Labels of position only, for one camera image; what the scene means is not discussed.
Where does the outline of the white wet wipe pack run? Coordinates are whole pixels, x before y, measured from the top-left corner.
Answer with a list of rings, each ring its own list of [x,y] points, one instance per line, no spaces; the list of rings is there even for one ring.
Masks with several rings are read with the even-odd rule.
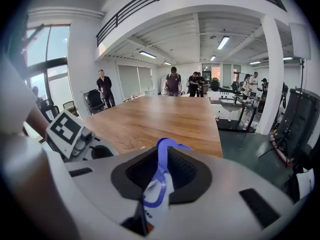
[[[169,211],[169,195],[174,192],[172,177],[168,172],[156,174],[143,193],[143,209],[147,233],[158,228]]]

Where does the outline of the large black equipment case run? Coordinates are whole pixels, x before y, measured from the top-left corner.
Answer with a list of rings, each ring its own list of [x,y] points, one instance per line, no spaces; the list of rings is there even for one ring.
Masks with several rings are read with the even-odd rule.
[[[284,116],[276,129],[278,149],[285,160],[296,159],[305,149],[320,114],[320,96],[306,89],[291,88]]]

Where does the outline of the white rectangular panel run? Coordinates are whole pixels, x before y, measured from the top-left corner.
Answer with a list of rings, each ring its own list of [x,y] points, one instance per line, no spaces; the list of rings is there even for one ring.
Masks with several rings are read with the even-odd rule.
[[[307,26],[299,23],[289,23],[292,38],[293,55],[297,58],[310,60],[311,45]]]

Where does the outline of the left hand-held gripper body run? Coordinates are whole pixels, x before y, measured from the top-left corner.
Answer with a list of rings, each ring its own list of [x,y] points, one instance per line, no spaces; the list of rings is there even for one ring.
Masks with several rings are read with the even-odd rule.
[[[96,134],[68,110],[60,112],[46,128],[45,140],[64,162],[91,160],[90,146]]]

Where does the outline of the black table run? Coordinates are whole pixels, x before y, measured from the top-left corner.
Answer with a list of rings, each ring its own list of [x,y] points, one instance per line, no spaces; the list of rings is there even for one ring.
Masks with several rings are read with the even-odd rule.
[[[220,131],[227,131],[227,132],[237,132],[237,133],[248,133],[251,129],[251,125],[254,121],[254,118],[257,113],[258,106],[255,104],[255,102],[252,103],[252,100],[245,100],[238,99],[236,96],[234,96],[233,100],[229,100],[228,102],[220,102],[219,105],[222,105],[222,103],[229,103],[229,104],[242,104],[243,107],[238,111],[232,111],[231,112],[231,122],[228,122],[227,118],[222,118],[221,116],[221,110],[220,111],[220,118],[219,121],[216,121],[218,130]],[[246,123],[242,121],[245,112],[251,112],[251,116],[247,119],[249,120],[248,128],[247,130],[243,130],[243,127]]]

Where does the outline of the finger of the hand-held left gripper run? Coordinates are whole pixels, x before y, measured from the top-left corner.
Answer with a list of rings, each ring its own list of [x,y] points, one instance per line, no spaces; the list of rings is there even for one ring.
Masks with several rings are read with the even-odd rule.
[[[118,156],[116,150],[111,150],[104,145],[91,146],[91,157],[93,160]]]

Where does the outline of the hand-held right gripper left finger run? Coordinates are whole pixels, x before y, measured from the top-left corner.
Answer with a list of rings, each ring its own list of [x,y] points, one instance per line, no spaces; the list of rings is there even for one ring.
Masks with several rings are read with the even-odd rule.
[[[145,219],[139,186],[126,176],[126,162],[135,164],[157,149],[144,148],[95,160],[64,163],[47,153],[54,190],[67,213],[51,233],[58,240],[160,240],[160,230],[148,235],[133,231]]]

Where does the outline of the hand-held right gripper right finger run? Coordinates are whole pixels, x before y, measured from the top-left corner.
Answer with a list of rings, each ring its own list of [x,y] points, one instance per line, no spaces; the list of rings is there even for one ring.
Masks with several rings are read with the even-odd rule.
[[[171,205],[154,229],[156,240],[266,240],[287,222],[293,202],[269,181],[232,160],[183,152],[210,168],[211,186],[195,202]],[[256,190],[279,219],[262,228],[239,194],[246,189]]]

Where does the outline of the white counter box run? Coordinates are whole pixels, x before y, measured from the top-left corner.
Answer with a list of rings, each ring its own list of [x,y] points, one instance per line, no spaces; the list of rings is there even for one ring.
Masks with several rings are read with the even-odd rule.
[[[220,104],[222,102],[233,101],[235,94],[232,92],[208,91],[206,97],[209,98],[211,104]]]

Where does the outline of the white sink basin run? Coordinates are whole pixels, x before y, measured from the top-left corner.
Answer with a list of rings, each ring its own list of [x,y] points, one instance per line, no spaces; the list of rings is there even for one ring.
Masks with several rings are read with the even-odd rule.
[[[233,103],[222,103],[221,104],[222,108],[229,111],[229,112],[233,112],[233,111],[239,111],[240,109],[243,108],[242,104],[233,104]]]

